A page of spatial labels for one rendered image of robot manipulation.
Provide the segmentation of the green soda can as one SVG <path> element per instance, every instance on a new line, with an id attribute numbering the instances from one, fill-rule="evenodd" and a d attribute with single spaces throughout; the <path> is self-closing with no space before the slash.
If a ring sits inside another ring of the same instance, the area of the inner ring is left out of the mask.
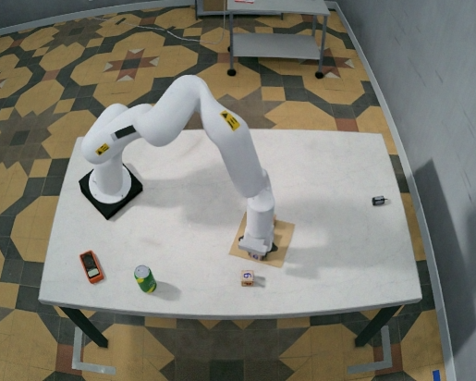
<path id="1" fill-rule="evenodd" d="M 156 289 L 156 282 L 153 277 L 152 270 L 144 264 L 140 264 L 135 268 L 134 277 L 136 278 L 140 289 L 143 292 L 151 293 Z"/>

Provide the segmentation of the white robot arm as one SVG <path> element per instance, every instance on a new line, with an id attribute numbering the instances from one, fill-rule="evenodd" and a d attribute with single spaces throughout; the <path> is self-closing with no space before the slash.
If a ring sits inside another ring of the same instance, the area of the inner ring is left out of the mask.
<path id="1" fill-rule="evenodd" d="M 155 147 L 168 145 L 195 111 L 201 114 L 204 131 L 218 147 L 236 190 L 248 198 L 248 235 L 238 248 L 265 256 L 267 246 L 263 243 L 275 227 L 275 197 L 269 175 L 261 167 L 246 122 L 221 106 L 197 76 L 175 80 L 155 106 L 139 104 L 128 109 L 112 104 L 103 111 L 81 144 L 83 157 L 94 166 L 89 180 L 92 196 L 108 204 L 123 200 L 131 185 L 124 166 L 122 175 L 125 147 L 140 138 Z"/>

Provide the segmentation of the tan square mat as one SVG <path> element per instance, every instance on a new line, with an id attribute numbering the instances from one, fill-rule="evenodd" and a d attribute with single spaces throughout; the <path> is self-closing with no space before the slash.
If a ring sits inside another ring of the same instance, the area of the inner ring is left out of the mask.
<path id="1" fill-rule="evenodd" d="M 262 259 L 261 261 L 252 259 L 250 258 L 248 252 L 242 251 L 238 248 L 238 238 L 244 235 L 247 226 L 247 212 L 245 212 L 229 254 L 243 259 L 251 260 L 253 262 L 268 264 L 274 267 L 282 268 L 295 225 L 296 224 L 276 219 L 274 227 L 274 244 L 276 245 L 276 247 L 278 247 L 277 252 L 267 253 L 267 256 L 264 257 L 264 259 Z"/>

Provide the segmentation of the tan cardboard block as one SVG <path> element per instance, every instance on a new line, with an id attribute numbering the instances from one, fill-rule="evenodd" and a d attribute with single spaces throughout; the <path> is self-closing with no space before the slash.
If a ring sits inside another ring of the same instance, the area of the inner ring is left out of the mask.
<path id="1" fill-rule="evenodd" d="M 241 286 L 254 285 L 254 271 L 253 270 L 241 270 L 240 278 L 241 278 Z"/>

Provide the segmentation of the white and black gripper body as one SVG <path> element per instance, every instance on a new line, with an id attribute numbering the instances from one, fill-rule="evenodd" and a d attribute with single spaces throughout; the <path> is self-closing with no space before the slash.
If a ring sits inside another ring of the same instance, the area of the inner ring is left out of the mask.
<path id="1" fill-rule="evenodd" d="M 246 229 L 245 229 L 245 232 L 244 232 L 244 240 L 246 239 L 248 235 L 248 231 L 247 231 L 247 226 L 246 226 Z M 269 235 L 266 237 L 265 239 L 265 242 L 263 245 L 267 246 L 267 252 L 269 252 L 272 248 L 272 243 L 274 242 L 274 238 L 275 238 L 275 235 L 274 235 L 274 230 L 271 229 L 271 232 L 269 233 Z"/>

